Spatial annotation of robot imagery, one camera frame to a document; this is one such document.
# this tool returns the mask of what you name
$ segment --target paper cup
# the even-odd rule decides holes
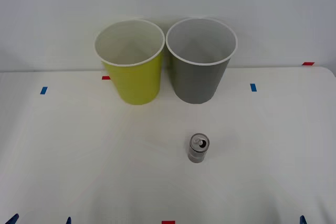
[[[185,102],[200,104],[215,94],[237,50],[237,36],[218,20],[188,18],[168,30],[166,45],[176,95]]]
[[[164,47],[159,26],[146,20],[115,23],[100,33],[95,47],[125,102],[140,105],[156,97]]]

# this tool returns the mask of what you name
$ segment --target gray cup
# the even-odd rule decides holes
[[[215,94],[237,50],[237,36],[218,20],[188,18],[168,30],[166,45],[176,95],[185,102],[200,104]]]

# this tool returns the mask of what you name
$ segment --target can opening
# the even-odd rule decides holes
[[[204,148],[206,146],[206,141],[202,140],[202,143],[200,144],[201,148]]]

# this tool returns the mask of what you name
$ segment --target cup rim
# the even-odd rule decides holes
[[[211,62],[211,63],[197,63],[197,62],[193,62],[193,61],[189,61],[189,60],[186,60],[186,59],[183,59],[182,57],[178,56],[176,53],[174,53],[174,51],[170,48],[169,46],[169,43],[168,43],[168,36],[169,36],[169,33],[171,32],[171,30],[177,26],[178,24],[182,23],[182,22],[185,22],[185,21],[188,21],[188,20],[192,20],[192,19],[203,19],[203,20],[211,20],[211,21],[214,21],[216,23],[219,23],[220,25],[224,26],[225,28],[227,28],[235,37],[235,42],[236,42],[236,46],[235,46],[235,49],[232,51],[232,53],[226,57],[225,59],[223,60],[220,60],[220,61],[216,61],[216,62]],[[237,51],[237,47],[238,47],[238,39],[237,39],[237,35],[236,33],[229,27],[227,26],[226,24],[224,24],[223,22],[217,20],[217,19],[214,19],[214,18],[207,18],[207,17],[200,17],[200,18],[185,18],[183,20],[180,20],[179,22],[175,23],[171,28],[169,28],[167,34],[166,34],[166,45],[167,45],[167,48],[169,50],[169,52],[175,56],[177,59],[181,60],[181,61],[184,61],[186,63],[189,63],[189,64],[192,64],[192,65],[197,65],[197,66],[213,66],[213,65],[217,65],[217,64],[220,64],[220,63],[223,63],[227,60],[229,60],[232,55],[235,54],[235,52]]]
[[[127,23],[127,22],[133,22],[133,21],[136,21],[136,22],[144,22],[144,23],[150,24],[150,25],[156,27],[156,28],[160,31],[161,36],[162,36],[162,45],[161,45],[160,49],[159,49],[159,50],[158,50],[152,57],[148,58],[147,60],[143,60],[143,61],[141,61],[141,62],[137,62],[137,63],[134,63],[134,64],[115,64],[115,63],[111,63],[111,62],[109,62],[109,61],[103,59],[103,58],[98,54],[98,52],[97,52],[97,48],[96,48],[96,46],[97,46],[97,41],[98,41],[99,36],[100,36],[105,30],[111,28],[112,26],[115,26],[116,24]],[[101,61],[105,62],[105,63],[108,64],[108,65],[112,65],[112,66],[116,66],[116,67],[134,67],[134,66],[139,66],[139,65],[145,64],[145,63],[151,61],[152,59],[154,59],[156,56],[158,56],[159,53],[162,51],[162,49],[163,49],[163,47],[164,47],[164,44],[165,44],[165,36],[164,36],[164,33],[163,33],[162,29],[161,29],[157,24],[155,24],[155,23],[153,23],[153,22],[150,22],[150,21],[145,20],[145,19],[129,19],[129,20],[123,20],[123,21],[120,21],[120,22],[113,23],[112,25],[110,25],[110,26],[108,26],[107,28],[105,28],[105,29],[104,29],[103,31],[101,31],[101,32],[99,33],[99,35],[96,37],[96,40],[95,40],[94,43],[95,43],[96,55],[99,57],[99,59],[100,59]]]

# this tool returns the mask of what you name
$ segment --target red tape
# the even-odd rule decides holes
[[[315,62],[304,62],[303,66],[313,66]]]

